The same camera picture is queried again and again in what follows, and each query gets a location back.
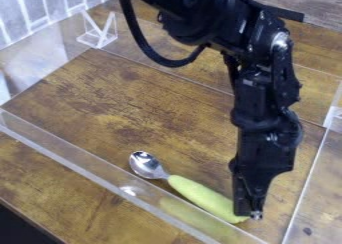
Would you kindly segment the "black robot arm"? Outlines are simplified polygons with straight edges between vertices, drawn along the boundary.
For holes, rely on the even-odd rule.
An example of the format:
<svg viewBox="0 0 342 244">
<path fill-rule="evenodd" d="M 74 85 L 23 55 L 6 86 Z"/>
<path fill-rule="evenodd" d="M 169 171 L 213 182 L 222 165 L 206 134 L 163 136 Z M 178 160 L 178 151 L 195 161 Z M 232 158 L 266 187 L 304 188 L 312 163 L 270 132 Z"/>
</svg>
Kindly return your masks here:
<svg viewBox="0 0 342 244">
<path fill-rule="evenodd" d="M 292 105 L 302 84 L 293 68 L 293 41 L 284 20 L 302 15 L 254 0 L 142 0 L 159 10 L 169 35 L 195 48 L 183 59 L 169 59 L 143 35 L 131 0 L 119 0 L 135 42 L 159 65 L 177 68 L 205 49 L 222 53 L 234 91 L 232 122 L 238 127 L 233 173 L 234 214 L 264 217 L 273 179 L 293 170 L 304 128 Z"/>
</svg>

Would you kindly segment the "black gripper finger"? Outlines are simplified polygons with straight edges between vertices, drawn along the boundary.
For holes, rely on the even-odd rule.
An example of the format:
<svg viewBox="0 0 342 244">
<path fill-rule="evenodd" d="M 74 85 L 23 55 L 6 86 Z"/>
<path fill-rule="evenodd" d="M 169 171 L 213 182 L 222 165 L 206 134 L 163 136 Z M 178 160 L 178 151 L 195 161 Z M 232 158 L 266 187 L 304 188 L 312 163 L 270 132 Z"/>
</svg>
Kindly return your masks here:
<svg viewBox="0 0 342 244">
<path fill-rule="evenodd" d="M 245 189 L 242 181 L 233 179 L 233 195 L 234 195 L 234 213 L 237 216 L 245 215 Z"/>
<path fill-rule="evenodd" d="M 246 187 L 248 208 L 245 214 L 254 220 L 264 219 L 264 206 L 268 190 L 262 187 Z"/>
</svg>

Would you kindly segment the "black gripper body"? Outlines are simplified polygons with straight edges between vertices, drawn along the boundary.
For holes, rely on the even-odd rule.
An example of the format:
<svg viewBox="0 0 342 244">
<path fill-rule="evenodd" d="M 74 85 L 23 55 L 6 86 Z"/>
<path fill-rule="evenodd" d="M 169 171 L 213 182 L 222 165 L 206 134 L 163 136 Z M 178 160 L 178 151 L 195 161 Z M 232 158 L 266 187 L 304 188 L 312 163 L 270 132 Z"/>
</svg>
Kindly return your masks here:
<svg viewBox="0 0 342 244">
<path fill-rule="evenodd" d="M 294 111 L 284 110 L 254 119 L 237 109 L 232 122 L 238 127 L 236 157 L 229 163 L 233 179 L 246 187 L 262 187 L 269 191 L 273 179 L 294 168 L 297 148 L 304 138 L 304 128 Z"/>
</svg>

